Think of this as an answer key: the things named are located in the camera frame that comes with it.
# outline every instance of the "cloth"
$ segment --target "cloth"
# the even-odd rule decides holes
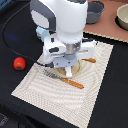
[[[83,89],[49,78],[43,70],[54,73],[54,69],[34,64],[12,95],[79,128],[87,128],[112,49],[112,45],[98,42],[96,63],[82,62],[80,75],[72,80],[83,84]],[[38,61],[43,63],[43,56]]]

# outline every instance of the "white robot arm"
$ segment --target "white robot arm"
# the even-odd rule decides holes
[[[72,77],[71,67],[78,60],[92,58],[95,40],[82,40],[87,17],[87,0],[31,0],[33,21],[40,27],[56,32],[44,38],[44,63],[65,68]]]

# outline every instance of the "cable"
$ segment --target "cable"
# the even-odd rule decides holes
[[[25,57],[25,58],[29,58],[29,59],[33,60],[35,63],[37,63],[37,64],[40,65],[40,66],[45,66],[45,67],[47,67],[46,64],[45,64],[45,65],[44,65],[44,64],[41,64],[41,63],[37,62],[35,59],[33,59],[32,57],[25,56],[25,55],[22,55],[22,54],[20,54],[20,53],[18,53],[18,52],[16,52],[16,51],[14,51],[14,50],[8,45],[8,43],[6,42],[5,37],[4,37],[4,32],[5,32],[5,29],[6,29],[6,27],[7,27],[7,24],[12,20],[12,18],[14,18],[20,11],[22,11],[22,10],[23,10],[24,8],[26,8],[28,5],[29,5],[29,3],[27,3],[26,5],[24,5],[21,9],[19,9],[16,13],[14,13],[14,14],[5,22],[4,27],[2,28],[2,38],[3,38],[3,41],[4,41],[5,45],[6,45],[13,53],[15,53],[15,54],[17,54],[17,55],[19,55],[19,56],[23,56],[23,57]]]

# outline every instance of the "red tomato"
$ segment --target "red tomato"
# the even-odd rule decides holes
[[[23,70],[26,66],[26,62],[22,57],[18,57],[14,60],[13,66],[16,70]]]

